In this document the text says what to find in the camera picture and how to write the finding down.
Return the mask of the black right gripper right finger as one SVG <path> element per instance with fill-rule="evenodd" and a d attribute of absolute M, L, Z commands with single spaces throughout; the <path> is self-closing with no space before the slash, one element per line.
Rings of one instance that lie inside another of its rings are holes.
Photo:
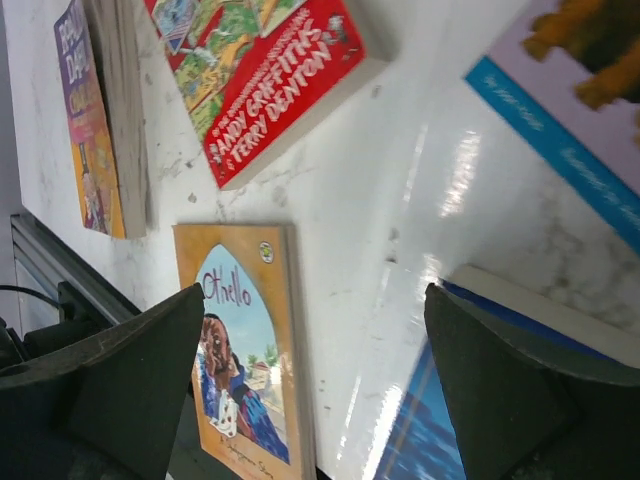
<path fill-rule="evenodd" d="M 487 300 L 425 294 L 468 478 L 638 478 L 638 369 Z"/>

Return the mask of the Othello orange book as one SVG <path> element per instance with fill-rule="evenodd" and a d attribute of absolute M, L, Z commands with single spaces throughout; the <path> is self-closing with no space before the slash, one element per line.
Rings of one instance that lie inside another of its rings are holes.
<path fill-rule="evenodd" d="M 291 225 L 173 228 L 181 287 L 200 286 L 192 369 L 199 446 L 241 479 L 313 479 L 307 335 Z"/>

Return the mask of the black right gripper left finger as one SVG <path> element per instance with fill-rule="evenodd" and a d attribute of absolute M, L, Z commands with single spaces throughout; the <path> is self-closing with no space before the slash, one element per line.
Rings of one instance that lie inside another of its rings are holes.
<path fill-rule="evenodd" d="M 3 325 L 2 478 L 164 478 L 203 317 L 194 284 L 108 328 Z"/>

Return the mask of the red 13-Storey Treehouse book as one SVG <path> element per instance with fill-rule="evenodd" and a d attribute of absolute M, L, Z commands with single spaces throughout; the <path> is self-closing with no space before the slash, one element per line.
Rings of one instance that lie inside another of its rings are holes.
<path fill-rule="evenodd" d="M 357 1 L 145 7 L 221 190 L 244 186 L 391 59 Z"/>

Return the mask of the dogs Bark picture book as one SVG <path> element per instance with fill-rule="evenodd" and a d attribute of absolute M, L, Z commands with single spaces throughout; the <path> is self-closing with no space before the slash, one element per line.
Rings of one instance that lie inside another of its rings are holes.
<path fill-rule="evenodd" d="M 638 2 L 529 1 L 465 80 L 638 249 Z"/>

